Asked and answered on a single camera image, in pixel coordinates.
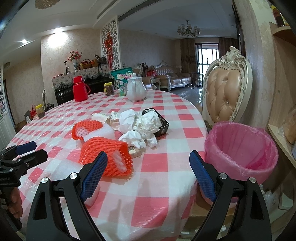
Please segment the left hand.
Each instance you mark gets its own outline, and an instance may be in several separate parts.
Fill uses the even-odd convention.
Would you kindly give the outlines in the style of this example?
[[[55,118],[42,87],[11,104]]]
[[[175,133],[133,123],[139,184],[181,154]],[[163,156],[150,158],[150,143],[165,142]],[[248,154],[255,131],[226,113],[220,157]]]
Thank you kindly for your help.
[[[10,193],[8,210],[16,219],[23,216],[22,199],[18,187],[15,187]]]

